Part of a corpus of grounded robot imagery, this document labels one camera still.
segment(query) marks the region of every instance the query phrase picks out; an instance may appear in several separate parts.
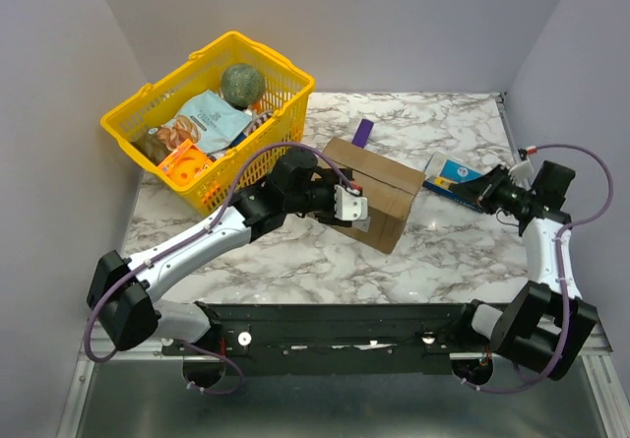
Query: yellow basket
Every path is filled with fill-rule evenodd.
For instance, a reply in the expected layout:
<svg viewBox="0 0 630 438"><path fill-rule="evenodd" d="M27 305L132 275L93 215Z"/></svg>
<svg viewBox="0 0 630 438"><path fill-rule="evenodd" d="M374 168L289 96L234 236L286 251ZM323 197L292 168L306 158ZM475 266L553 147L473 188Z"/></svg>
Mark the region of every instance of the yellow basket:
<svg viewBox="0 0 630 438"><path fill-rule="evenodd" d="M272 109L274 116L240 145L229 150L197 180L179 187L131 142L150 128L166 123L196 94L206 90L217 92L223 71L238 62L252 64L265 75L263 108ZM127 101L105 114L100 123L131 159L159 177L199 214L206 216L223 202L237 172L256 151L271 143L302 139L307 100L313 87L311 76L274 49L230 31L190 54L183 66L158 83L144 85ZM286 149L277 149L260 156L245 172L240 186L259 180L285 152Z"/></svg>

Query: orange toy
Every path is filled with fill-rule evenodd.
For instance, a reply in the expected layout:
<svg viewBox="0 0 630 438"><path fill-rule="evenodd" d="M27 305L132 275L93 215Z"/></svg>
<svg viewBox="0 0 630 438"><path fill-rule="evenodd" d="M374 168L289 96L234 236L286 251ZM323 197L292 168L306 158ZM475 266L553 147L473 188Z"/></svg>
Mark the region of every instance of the orange toy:
<svg viewBox="0 0 630 438"><path fill-rule="evenodd" d="M194 182L213 162L190 140L185 140L158 166L179 187Z"/></svg>

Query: white wall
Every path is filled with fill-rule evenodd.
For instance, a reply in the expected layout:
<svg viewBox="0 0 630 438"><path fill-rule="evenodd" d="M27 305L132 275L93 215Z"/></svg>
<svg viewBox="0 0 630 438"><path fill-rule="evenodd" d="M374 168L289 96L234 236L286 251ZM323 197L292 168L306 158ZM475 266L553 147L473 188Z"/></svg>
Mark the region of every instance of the white wall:
<svg viewBox="0 0 630 438"><path fill-rule="evenodd" d="M559 0L107 0L151 81L236 29L320 91L505 91Z"/></svg>
<svg viewBox="0 0 630 438"><path fill-rule="evenodd" d="M104 0L0 0L0 433L56 433L138 171L98 125L145 78Z"/></svg>
<svg viewBox="0 0 630 438"><path fill-rule="evenodd" d="M508 92L516 141L581 144L604 157L615 200L596 223L576 228L572 257L585 298L599 310L613 359L630 391L630 0L561 0ZM575 218L603 202L605 184L587 158L545 152L578 175L567 208Z"/></svg>

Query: snack bag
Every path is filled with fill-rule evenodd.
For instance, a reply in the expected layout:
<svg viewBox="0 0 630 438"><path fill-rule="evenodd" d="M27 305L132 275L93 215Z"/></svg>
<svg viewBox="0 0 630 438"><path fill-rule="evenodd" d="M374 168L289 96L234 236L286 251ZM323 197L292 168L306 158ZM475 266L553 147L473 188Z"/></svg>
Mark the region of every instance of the snack bag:
<svg viewBox="0 0 630 438"><path fill-rule="evenodd" d="M227 148L251 123L251 118L212 91L193 96L168 123L149 130L169 151L190 140L202 153Z"/></svg>

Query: marble table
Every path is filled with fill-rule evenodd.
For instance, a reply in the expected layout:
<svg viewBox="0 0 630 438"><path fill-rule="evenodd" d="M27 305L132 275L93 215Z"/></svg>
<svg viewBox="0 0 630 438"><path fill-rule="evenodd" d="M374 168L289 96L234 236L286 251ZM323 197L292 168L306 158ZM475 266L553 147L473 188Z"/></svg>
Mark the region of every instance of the marble table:
<svg viewBox="0 0 630 438"><path fill-rule="evenodd" d="M435 151L480 169L511 162L494 98L487 94L314 94L303 142L322 149L351 139L357 120L375 122L366 149L417 169ZM155 246L198 216L145 175L126 253ZM396 303L510 301L526 281L517 230L427 190L416 197L403 237L387 256L312 219L227 253L165 298L209 303Z"/></svg>

